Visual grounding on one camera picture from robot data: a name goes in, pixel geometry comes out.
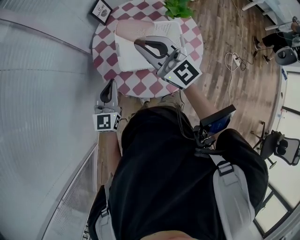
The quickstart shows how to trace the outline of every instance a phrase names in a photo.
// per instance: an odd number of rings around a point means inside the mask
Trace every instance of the backpack strap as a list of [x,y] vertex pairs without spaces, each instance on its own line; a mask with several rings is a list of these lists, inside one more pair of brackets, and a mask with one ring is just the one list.
[[242,239],[243,231],[249,228],[255,217],[245,174],[237,165],[232,165],[220,155],[210,157],[217,166],[213,185],[226,239]]
[[112,185],[112,181],[113,175],[110,174],[107,183],[104,185],[106,208],[101,211],[101,214],[95,224],[95,230],[99,240],[116,240],[113,231],[112,217],[108,209],[109,190]]

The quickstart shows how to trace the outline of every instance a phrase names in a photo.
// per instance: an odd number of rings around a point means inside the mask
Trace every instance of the checkered tablecloth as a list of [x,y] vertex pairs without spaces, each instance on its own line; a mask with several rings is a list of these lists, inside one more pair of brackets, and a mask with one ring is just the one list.
[[[167,21],[166,8],[161,1],[133,0],[116,7],[106,26],[99,25],[93,39],[94,66],[104,80],[115,79],[118,90],[124,95],[138,98],[157,98],[177,90],[173,85],[157,77],[156,70],[121,72],[118,65],[114,31],[118,20],[136,19],[144,21]],[[187,54],[200,67],[203,55],[203,40],[200,30],[192,18],[177,18],[186,42]]]

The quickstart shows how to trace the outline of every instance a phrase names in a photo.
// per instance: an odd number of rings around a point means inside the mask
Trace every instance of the black shirt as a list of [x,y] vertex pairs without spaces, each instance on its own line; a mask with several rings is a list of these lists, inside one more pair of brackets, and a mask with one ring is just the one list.
[[[122,135],[123,157],[112,181],[109,208],[118,240],[139,240],[177,230],[199,240],[225,240],[215,200],[211,159],[194,156],[195,141],[180,132],[173,108],[139,111]],[[184,122],[184,132],[192,130]],[[245,173],[257,214],[268,184],[266,163],[235,130],[218,138],[217,150]]]

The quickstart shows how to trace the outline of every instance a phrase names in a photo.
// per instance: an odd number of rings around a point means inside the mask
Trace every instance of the gray wall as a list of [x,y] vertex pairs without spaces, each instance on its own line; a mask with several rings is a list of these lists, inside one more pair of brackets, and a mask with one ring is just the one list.
[[[93,0],[3,0],[89,47]],[[92,114],[101,76],[92,57],[0,21],[0,232],[35,240],[51,207],[97,139]]]

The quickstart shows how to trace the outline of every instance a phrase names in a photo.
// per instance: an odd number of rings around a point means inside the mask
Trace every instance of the black chair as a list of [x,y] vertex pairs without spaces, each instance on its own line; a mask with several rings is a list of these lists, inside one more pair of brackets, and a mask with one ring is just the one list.
[[270,169],[272,169],[277,162],[272,162],[271,155],[275,155],[283,159],[288,165],[296,166],[300,160],[300,140],[294,138],[287,138],[285,135],[274,130],[269,134],[265,132],[265,122],[261,122],[263,125],[262,135],[258,136],[251,131],[251,134],[259,138],[258,143],[253,147],[255,149],[260,145],[260,155],[263,160],[268,160],[271,163]]
[[291,65],[299,60],[298,47],[283,47],[276,52],[275,61],[281,66]]

